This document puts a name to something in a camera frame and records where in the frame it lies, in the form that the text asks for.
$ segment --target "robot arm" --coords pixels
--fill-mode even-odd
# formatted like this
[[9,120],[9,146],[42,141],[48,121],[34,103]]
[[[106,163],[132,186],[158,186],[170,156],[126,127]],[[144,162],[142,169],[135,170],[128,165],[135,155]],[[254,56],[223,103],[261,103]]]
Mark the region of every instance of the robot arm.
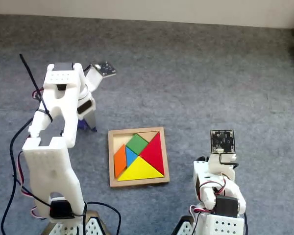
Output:
[[191,205],[193,218],[181,219],[172,235],[184,231],[192,235],[243,235],[240,215],[245,213],[246,201],[234,182],[235,160],[234,131],[211,131],[211,155],[194,161],[194,186],[200,203]]
[[[63,116],[65,126],[61,136],[53,137],[48,146],[40,146],[40,132],[52,121],[41,100],[29,127],[30,137],[23,145],[23,153],[30,172],[32,193],[51,206],[50,209],[35,200],[39,214],[52,223],[75,227],[82,221],[84,200],[79,180],[71,167],[68,148],[75,145],[79,120],[85,120],[90,127],[95,124],[96,106],[91,92],[103,78],[104,75],[93,66],[85,77],[79,63],[48,65],[42,100],[52,118]],[[62,197],[51,198],[55,192]]]

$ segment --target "tangram puzzle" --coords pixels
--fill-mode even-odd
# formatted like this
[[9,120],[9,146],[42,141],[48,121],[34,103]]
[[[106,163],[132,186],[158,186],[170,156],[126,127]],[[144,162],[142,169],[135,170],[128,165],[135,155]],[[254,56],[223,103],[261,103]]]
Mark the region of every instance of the tangram puzzle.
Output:
[[110,186],[170,180],[163,127],[109,131]]

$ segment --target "white wall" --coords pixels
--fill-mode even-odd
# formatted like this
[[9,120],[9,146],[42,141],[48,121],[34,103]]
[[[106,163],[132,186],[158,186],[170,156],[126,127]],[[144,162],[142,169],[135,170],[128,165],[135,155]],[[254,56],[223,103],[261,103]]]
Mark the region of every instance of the white wall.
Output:
[[0,14],[294,28],[294,0],[0,0]]

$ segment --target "blue object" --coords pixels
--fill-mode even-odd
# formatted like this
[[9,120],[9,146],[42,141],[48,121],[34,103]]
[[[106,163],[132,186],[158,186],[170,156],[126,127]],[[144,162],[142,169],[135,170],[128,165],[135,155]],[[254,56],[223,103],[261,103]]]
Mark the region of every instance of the blue object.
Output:
[[130,150],[128,147],[125,148],[126,153],[126,166],[129,167],[133,161],[137,158],[137,154]]
[[77,128],[82,130],[87,130],[89,129],[89,126],[87,125],[86,121],[83,119],[83,120],[78,120]]

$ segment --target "gray carpet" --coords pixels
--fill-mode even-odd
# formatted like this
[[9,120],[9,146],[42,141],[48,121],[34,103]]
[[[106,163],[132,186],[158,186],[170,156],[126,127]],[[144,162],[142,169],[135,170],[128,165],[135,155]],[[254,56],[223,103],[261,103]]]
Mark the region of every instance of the gray carpet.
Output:
[[[117,68],[118,75],[95,92],[98,132],[78,131],[70,157],[85,200],[109,203],[122,213],[121,234],[169,235],[196,203],[192,161],[209,154],[210,129],[233,128],[249,234],[294,235],[294,32],[0,16],[0,220],[12,187],[9,143],[37,108],[19,52],[39,85],[49,63],[87,66],[107,59]],[[108,130],[152,126],[165,128],[170,183],[111,189]],[[17,140],[15,153],[25,137]],[[47,222],[30,216],[32,206],[16,194],[8,235],[42,231]],[[114,234],[117,216],[92,208]]]

